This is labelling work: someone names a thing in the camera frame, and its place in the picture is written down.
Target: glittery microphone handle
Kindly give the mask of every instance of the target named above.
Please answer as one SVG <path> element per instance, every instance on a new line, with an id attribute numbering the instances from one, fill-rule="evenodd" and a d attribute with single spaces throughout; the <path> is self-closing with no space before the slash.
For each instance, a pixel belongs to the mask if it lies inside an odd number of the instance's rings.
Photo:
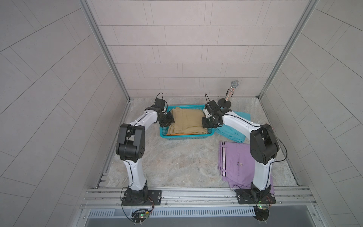
<path id="1" fill-rule="evenodd" d="M 233 87 L 230 87 L 230 88 L 228 89 L 227 95 L 226 95 L 226 97 L 224 98 L 226 101 L 228 101 L 228 100 L 231 98 L 231 96 L 233 95 L 234 89 L 235 89 L 235 88 L 233 88 Z"/>

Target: microphone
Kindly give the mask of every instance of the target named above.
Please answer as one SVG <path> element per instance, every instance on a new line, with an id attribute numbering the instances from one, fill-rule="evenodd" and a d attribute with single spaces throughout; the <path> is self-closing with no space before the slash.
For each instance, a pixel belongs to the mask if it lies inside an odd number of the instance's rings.
<path id="1" fill-rule="evenodd" d="M 226 97 L 225 98 L 221 98 L 220 100 L 218 100 L 218 105 L 221 107 L 225 107 L 225 108 L 230 108 L 231 107 L 231 101 L 229 100 L 234 92 L 234 89 L 236 87 L 238 87 L 240 83 L 238 82 L 238 80 L 233 80 L 231 82 L 231 87 L 228 89 L 227 93 L 226 93 Z"/>

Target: teal cloth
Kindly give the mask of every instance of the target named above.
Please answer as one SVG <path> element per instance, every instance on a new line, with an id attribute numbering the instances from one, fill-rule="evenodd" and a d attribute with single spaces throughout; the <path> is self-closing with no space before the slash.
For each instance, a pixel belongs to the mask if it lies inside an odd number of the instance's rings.
<path id="1" fill-rule="evenodd" d="M 248 113 L 243 113 L 243 112 L 237 112 L 234 111 L 238 116 L 243 117 L 246 120 L 251 120 L 251 115 Z M 245 135 L 240 133 L 239 131 L 237 131 L 236 129 L 228 126 L 228 125 L 223 125 L 222 127 L 218 127 L 215 129 L 216 133 L 230 139 L 233 140 L 236 143 L 243 143 L 245 141 Z"/>

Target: tiled wall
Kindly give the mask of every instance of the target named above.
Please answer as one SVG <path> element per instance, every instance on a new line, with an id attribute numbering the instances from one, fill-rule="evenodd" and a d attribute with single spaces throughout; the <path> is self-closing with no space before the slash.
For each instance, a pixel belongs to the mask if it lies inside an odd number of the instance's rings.
<path id="1" fill-rule="evenodd" d="M 64 227 L 126 98 L 77 0 L 2 0 L 0 31 L 0 226 Z"/>
<path id="2" fill-rule="evenodd" d="M 307 1 L 88 4 L 130 96 L 256 96 Z"/>
<path id="3" fill-rule="evenodd" d="M 262 98 L 330 226 L 363 226 L 363 1 L 320 0 Z"/>

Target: microphone grille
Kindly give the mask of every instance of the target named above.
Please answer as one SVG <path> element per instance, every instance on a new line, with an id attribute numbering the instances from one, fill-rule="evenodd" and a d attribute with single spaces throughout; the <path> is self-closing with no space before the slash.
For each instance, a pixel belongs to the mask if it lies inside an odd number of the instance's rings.
<path id="1" fill-rule="evenodd" d="M 231 87 L 236 88 L 239 84 L 238 80 L 232 80 Z"/>

